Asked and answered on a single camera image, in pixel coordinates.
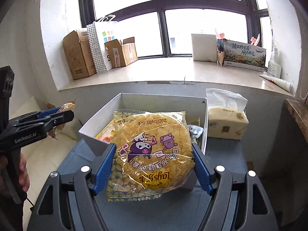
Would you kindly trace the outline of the person's left hand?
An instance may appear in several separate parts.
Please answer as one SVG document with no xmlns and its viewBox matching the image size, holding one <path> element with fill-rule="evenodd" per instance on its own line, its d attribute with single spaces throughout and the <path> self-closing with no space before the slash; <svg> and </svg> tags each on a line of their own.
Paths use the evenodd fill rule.
<svg viewBox="0 0 308 231">
<path fill-rule="evenodd" d="M 7 166 L 7 158 L 5 156 L 1 156 L 1 196 L 9 196 L 9 192 L 6 189 L 4 178 L 3 178 L 3 170 Z M 27 160 L 26 157 L 20 153 L 20 162 L 19 162 L 19 185 L 22 187 L 24 192 L 27 192 L 30 187 L 30 179 L 28 175 L 28 171 L 26 168 Z"/>
</svg>

